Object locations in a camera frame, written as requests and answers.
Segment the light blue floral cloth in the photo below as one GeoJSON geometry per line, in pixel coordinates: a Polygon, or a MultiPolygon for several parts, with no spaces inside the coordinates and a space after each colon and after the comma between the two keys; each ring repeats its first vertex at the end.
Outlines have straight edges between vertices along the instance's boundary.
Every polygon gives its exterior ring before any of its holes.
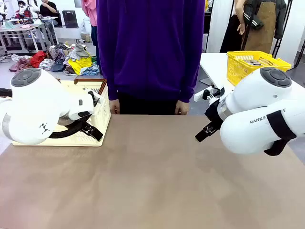
{"type": "Polygon", "coordinates": [[[98,75],[100,68],[97,64],[93,63],[90,67],[81,68],[80,75],[98,75]]]}

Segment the person in red with hat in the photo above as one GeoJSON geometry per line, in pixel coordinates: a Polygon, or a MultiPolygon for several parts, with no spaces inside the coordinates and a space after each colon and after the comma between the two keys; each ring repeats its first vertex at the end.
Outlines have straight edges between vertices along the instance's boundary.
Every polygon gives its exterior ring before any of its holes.
{"type": "Polygon", "coordinates": [[[18,0],[18,7],[16,19],[31,18],[29,0],[18,0]]]}

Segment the person in purple sweater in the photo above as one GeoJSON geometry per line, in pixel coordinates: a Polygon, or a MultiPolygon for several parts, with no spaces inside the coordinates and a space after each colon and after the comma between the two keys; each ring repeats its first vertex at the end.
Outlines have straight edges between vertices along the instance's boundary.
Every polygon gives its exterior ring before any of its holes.
{"type": "Polygon", "coordinates": [[[175,115],[182,78],[200,67],[204,0],[96,0],[99,58],[121,115],[175,115]]]}

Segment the cream plastic shopping basket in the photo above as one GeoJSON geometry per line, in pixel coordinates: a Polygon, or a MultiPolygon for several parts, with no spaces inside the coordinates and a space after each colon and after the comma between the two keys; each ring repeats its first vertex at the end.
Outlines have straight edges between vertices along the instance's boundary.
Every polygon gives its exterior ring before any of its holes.
{"type": "MultiPolygon", "coordinates": [[[[82,88],[76,86],[72,81],[59,81],[64,86],[68,88],[68,91],[72,89],[80,89],[82,88]]],[[[89,147],[99,147],[103,143],[103,138],[105,137],[107,127],[110,121],[110,109],[109,109],[109,99],[107,92],[103,92],[100,95],[101,103],[97,105],[95,108],[94,114],[89,118],[88,123],[98,128],[103,133],[103,137],[101,141],[96,141],[91,136],[86,135],[83,132],[77,132],[76,134],[61,138],[61,139],[46,139],[44,142],[38,144],[39,146],[89,146],[89,147]]],[[[24,144],[12,141],[14,145],[25,146],[24,144]]]]}

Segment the person in pink top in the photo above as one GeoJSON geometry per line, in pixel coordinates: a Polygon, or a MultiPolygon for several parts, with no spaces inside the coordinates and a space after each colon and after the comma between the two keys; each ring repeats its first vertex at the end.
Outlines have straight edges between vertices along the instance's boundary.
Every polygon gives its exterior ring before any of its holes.
{"type": "Polygon", "coordinates": [[[91,39],[93,45],[96,47],[97,65],[99,66],[100,74],[102,75],[98,47],[96,0],[81,0],[81,7],[91,23],[91,39]]]}

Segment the black stand leg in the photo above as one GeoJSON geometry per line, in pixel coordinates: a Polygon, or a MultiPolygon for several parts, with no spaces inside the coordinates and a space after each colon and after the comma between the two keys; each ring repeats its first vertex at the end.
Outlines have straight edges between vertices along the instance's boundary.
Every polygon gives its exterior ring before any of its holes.
{"type": "Polygon", "coordinates": [[[304,58],[305,59],[305,39],[303,41],[303,44],[301,46],[301,50],[297,51],[297,56],[296,56],[296,61],[294,63],[294,68],[297,68],[299,63],[301,62],[301,59],[304,58]]]}

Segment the yellow plastic basket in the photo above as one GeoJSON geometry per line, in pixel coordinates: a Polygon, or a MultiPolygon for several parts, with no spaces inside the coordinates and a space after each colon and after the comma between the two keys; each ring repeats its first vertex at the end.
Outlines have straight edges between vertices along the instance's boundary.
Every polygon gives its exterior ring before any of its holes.
{"type": "Polygon", "coordinates": [[[234,51],[227,52],[227,80],[236,86],[242,79],[252,73],[254,70],[263,67],[275,67],[286,72],[291,68],[291,64],[278,58],[275,59],[271,54],[262,51],[234,51]],[[251,66],[244,60],[257,60],[262,66],[251,66]]]}

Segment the person's left hand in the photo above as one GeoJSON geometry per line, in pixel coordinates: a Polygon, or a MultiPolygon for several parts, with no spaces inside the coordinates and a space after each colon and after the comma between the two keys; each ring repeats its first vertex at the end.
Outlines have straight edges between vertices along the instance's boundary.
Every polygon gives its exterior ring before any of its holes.
{"type": "Polygon", "coordinates": [[[185,103],[178,100],[176,103],[175,115],[187,115],[188,111],[189,111],[189,103],[185,103]]]}

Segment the red cloth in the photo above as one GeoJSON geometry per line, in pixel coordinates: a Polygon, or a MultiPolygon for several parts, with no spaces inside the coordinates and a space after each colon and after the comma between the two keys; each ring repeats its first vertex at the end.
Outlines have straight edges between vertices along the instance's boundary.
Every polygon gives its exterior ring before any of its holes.
{"type": "Polygon", "coordinates": [[[40,63],[46,58],[44,51],[38,51],[31,59],[30,64],[34,68],[39,68],[40,63]]]}

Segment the black garment rack stand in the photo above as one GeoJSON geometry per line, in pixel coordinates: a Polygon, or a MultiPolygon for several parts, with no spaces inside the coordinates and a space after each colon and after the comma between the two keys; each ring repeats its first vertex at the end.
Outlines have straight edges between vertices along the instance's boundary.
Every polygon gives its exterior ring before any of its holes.
{"type": "MultiPolygon", "coordinates": [[[[284,24],[283,24],[283,32],[285,32],[285,30],[286,30],[287,21],[289,19],[292,3],[293,3],[293,0],[287,0],[285,17],[284,17],[284,24]]],[[[279,52],[279,48],[280,48],[281,43],[282,43],[282,39],[283,39],[283,36],[282,36],[282,38],[276,39],[276,42],[275,42],[275,45],[274,45],[274,49],[273,49],[273,52],[272,52],[272,56],[274,58],[277,57],[277,54],[279,52]]]]}

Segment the pink plaid cloth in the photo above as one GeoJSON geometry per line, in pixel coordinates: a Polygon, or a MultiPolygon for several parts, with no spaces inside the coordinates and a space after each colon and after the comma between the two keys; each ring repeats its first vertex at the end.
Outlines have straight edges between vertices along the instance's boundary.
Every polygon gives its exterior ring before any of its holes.
{"type": "Polygon", "coordinates": [[[9,68],[9,71],[12,73],[18,73],[21,70],[32,67],[30,56],[18,56],[13,54],[11,60],[14,62],[14,64],[9,68]]]}

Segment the dark grey jacket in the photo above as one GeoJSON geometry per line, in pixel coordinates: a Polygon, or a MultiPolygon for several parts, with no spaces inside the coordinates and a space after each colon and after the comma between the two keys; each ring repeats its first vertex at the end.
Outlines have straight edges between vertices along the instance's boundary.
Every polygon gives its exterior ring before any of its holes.
{"type": "Polygon", "coordinates": [[[275,2],[275,32],[274,38],[281,39],[284,33],[284,21],[285,21],[285,13],[286,13],[286,2],[285,0],[276,0],[275,2]]]}

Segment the person's right forearm purple sleeve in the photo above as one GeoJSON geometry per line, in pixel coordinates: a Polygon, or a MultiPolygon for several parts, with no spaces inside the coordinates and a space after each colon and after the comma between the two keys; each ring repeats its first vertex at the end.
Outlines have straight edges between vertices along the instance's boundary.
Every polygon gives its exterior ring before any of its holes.
{"type": "Polygon", "coordinates": [[[103,67],[103,76],[107,80],[108,85],[108,95],[110,100],[118,99],[117,87],[114,81],[114,71],[111,67],[103,67]]]}

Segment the white side table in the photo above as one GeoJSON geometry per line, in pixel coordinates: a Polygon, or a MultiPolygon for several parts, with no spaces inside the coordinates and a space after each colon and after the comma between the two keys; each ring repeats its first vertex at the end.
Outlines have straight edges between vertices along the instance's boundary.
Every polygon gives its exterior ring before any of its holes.
{"type": "MultiPolygon", "coordinates": [[[[207,74],[208,78],[218,88],[224,88],[224,96],[230,94],[235,86],[227,80],[227,59],[228,56],[225,53],[202,53],[200,66],[207,74]]],[[[285,96],[285,99],[298,99],[305,100],[305,88],[298,83],[291,82],[291,91],[289,95],[285,96]]]]}

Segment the white floral cloth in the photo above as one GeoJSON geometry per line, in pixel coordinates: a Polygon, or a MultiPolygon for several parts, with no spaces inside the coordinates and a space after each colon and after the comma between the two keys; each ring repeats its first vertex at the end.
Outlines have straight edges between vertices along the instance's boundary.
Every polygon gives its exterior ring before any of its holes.
{"type": "Polygon", "coordinates": [[[55,64],[55,61],[52,59],[44,59],[40,64],[39,68],[46,70],[46,71],[51,71],[52,66],[55,64]]]}

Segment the brown apron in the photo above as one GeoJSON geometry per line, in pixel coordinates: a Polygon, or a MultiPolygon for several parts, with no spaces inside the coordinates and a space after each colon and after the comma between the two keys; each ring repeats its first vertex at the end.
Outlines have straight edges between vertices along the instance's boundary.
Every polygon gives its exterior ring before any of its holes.
{"type": "Polygon", "coordinates": [[[260,4],[257,17],[262,21],[263,27],[259,30],[250,29],[244,50],[262,51],[269,54],[275,33],[276,3],[263,1],[260,4]]]}

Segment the black dress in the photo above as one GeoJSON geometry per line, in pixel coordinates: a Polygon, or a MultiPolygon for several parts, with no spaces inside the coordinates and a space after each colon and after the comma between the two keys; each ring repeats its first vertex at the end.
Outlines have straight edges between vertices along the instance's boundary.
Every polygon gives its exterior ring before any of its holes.
{"type": "Polygon", "coordinates": [[[220,53],[240,51],[242,46],[242,35],[237,31],[240,22],[237,15],[233,15],[228,22],[220,53]]]}

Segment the purple floral cloth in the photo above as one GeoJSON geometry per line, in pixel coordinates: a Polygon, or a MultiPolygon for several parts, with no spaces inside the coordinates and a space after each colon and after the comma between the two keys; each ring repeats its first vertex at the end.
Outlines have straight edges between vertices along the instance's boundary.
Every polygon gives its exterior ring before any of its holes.
{"type": "Polygon", "coordinates": [[[58,62],[58,61],[64,62],[64,60],[66,58],[63,50],[57,48],[55,45],[53,45],[49,48],[49,54],[55,62],[58,62]]]}

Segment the black jacket white stripes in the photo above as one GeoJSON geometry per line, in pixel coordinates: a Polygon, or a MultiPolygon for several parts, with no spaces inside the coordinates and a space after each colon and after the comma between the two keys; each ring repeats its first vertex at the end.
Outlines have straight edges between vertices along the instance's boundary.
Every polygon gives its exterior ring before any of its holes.
{"type": "Polygon", "coordinates": [[[251,24],[251,28],[255,31],[260,30],[264,23],[257,16],[260,8],[261,0],[246,0],[244,3],[244,20],[246,24],[251,24]]]}

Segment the dark blue cloth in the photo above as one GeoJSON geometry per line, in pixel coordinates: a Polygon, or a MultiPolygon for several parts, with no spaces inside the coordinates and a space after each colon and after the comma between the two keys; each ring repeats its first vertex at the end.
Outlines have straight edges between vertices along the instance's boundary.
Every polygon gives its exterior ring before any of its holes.
{"type": "Polygon", "coordinates": [[[55,63],[52,67],[51,67],[51,71],[52,72],[63,72],[65,69],[65,65],[62,63],[55,63]]]}

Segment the seated person black shirt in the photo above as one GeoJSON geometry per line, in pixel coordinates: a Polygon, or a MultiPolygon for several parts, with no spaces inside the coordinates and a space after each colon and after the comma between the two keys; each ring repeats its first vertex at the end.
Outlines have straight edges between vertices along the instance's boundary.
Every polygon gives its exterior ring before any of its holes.
{"type": "Polygon", "coordinates": [[[57,16],[57,8],[55,3],[49,1],[49,0],[41,0],[42,3],[40,5],[40,12],[39,16],[41,18],[46,17],[56,17],[57,16]]]}

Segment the grey background work table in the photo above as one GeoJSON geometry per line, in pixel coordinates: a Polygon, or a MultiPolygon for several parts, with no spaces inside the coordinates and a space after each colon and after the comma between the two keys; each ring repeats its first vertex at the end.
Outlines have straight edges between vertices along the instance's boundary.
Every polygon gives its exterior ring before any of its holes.
{"type": "Polygon", "coordinates": [[[57,17],[36,18],[28,25],[18,19],[6,20],[12,26],[0,26],[0,48],[5,54],[33,54],[48,50],[59,43],[55,19],[57,17]]]}

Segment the yellow cloth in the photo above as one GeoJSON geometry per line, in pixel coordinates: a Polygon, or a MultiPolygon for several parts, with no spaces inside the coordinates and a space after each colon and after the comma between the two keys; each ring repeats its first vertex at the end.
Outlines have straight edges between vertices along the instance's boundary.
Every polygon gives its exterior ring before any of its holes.
{"type": "Polygon", "coordinates": [[[77,75],[80,75],[82,68],[91,67],[92,59],[91,57],[81,58],[80,60],[75,60],[75,61],[73,59],[69,59],[68,64],[73,68],[73,70],[77,75]]]}

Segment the person's right hand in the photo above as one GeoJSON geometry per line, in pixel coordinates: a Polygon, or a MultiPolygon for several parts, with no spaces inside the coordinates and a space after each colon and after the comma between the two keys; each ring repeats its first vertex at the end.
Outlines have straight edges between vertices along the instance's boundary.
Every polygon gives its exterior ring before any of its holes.
{"type": "Polygon", "coordinates": [[[119,115],[120,111],[120,102],[118,99],[109,101],[110,112],[113,115],[119,115]]]}

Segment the grey patterned cloth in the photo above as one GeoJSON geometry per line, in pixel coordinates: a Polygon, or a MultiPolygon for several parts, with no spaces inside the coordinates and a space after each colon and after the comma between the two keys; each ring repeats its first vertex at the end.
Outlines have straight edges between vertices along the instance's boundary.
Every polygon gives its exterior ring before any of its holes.
{"type": "Polygon", "coordinates": [[[66,61],[72,59],[72,60],[80,60],[81,58],[89,58],[90,54],[85,50],[85,48],[80,45],[76,44],[75,47],[69,52],[69,54],[66,56],[66,61]]]}

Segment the white curtain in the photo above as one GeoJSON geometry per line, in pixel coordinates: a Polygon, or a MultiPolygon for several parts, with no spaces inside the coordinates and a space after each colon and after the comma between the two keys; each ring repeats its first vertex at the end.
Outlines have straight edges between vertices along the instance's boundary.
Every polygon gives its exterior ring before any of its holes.
{"type": "Polygon", "coordinates": [[[219,53],[232,13],[234,0],[213,0],[207,51],[219,53]]]}

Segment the person's left forearm purple sleeve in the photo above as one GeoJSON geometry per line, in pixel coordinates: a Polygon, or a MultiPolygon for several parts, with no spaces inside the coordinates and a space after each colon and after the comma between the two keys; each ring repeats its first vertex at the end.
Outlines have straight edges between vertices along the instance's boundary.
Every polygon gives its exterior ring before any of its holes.
{"type": "Polygon", "coordinates": [[[191,97],[194,94],[194,88],[197,83],[197,77],[199,72],[199,66],[196,69],[186,72],[182,78],[179,100],[184,103],[189,103],[191,97]]]}

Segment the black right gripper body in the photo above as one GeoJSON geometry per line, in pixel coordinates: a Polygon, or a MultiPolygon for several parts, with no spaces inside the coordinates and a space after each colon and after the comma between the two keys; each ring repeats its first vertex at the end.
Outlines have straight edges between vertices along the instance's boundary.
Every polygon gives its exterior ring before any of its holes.
{"type": "Polygon", "coordinates": [[[210,125],[212,127],[220,127],[223,123],[223,120],[218,114],[219,103],[219,98],[216,98],[216,100],[209,105],[208,109],[204,113],[205,116],[210,120],[210,125]]]}

